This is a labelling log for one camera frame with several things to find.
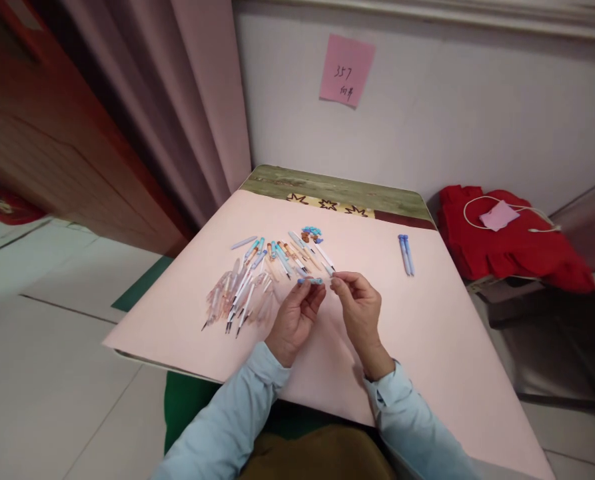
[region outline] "red cloth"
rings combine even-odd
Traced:
[[[440,192],[439,231],[463,277],[477,280],[487,275],[538,277],[544,282],[575,293],[595,290],[592,272],[577,255],[561,232],[533,233],[528,229],[548,230],[551,225],[530,210],[494,232],[469,225],[464,218],[467,202],[484,195],[480,187],[453,185]],[[505,190],[487,195],[510,205],[531,207],[526,200]],[[468,206],[466,215],[475,225],[484,226],[480,215],[497,204],[480,199]]]

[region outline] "pink paper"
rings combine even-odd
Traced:
[[[374,56],[374,45],[331,34],[319,97],[356,107]]]
[[[285,239],[317,225],[338,270],[360,271],[382,294],[379,332],[435,414],[467,454],[538,479],[553,479],[488,333],[440,234],[272,199],[238,190],[106,338],[104,344],[194,375],[226,381],[271,328],[225,321],[201,328],[206,295],[245,248],[239,239]],[[415,277],[407,277],[397,235],[408,235]],[[325,272],[316,271],[316,276]],[[285,277],[278,301],[293,286]],[[273,313],[279,303],[273,305]],[[328,290],[318,319],[279,397],[374,425],[362,367]]]
[[[517,217],[519,217],[519,213],[515,212],[505,201],[501,200],[488,213],[480,215],[479,219],[489,229],[499,231]]]

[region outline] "fingers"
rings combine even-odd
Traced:
[[[310,308],[317,314],[317,312],[319,312],[319,307],[322,305],[325,297],[326,287],[324,285],[317,285],[317,288],[310,292],[310,295],[306,300],[308,300]]]
[[[296,283],[284,300],[287,307],[299,307],[302,300],[308,296],[310,291],[310,282],[304,282],[301,285]]]
[[[332,281],[330,282],[330,288],[339,297],[340,301],[342,302],[342,307],[346,308],[352,305],[354,302],[352,293],[350,292],[350,289],[348,288],[348,285],[345,281],[338,277],[333,277]]]
[[[333,277],[342,279],[343,281],[350,283],[350,286],[357,290],[369,290],[372,286],[364,278],[364,275],[357,272],[335,272],[332,274]]]
[[[377,294],[377,291],[364,278],[364,275],[357,272],[335,272],[333,277],[342,279],[348,284],[352,297],[354,299],[372,298]]]

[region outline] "light blue shirt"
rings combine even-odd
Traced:
[[[402,366],[376,382],[364,380],[391,465],[424,480],[476,479],[470,458],[412,386]],[[253,451],[290,369],[266,343],[217,391],[173,444],[153,480],[236,478]]]

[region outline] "green mat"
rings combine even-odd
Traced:
[[[172,262],[171,258],[161,257],[111,306],[128,312]],[[167,373],[164,393],[164,420],[166,422],[164,453],[171,448],[175,440],[195,418],[195,415],[209,404],[219,387],[218,383],[208,380],[172,371]],[[273,405],[263,431],[291,440],[298,439],[332,423],[360,428],[366,431],[377,445],[382,446],[377,430],[374,428],[283,400],[278,400]]]

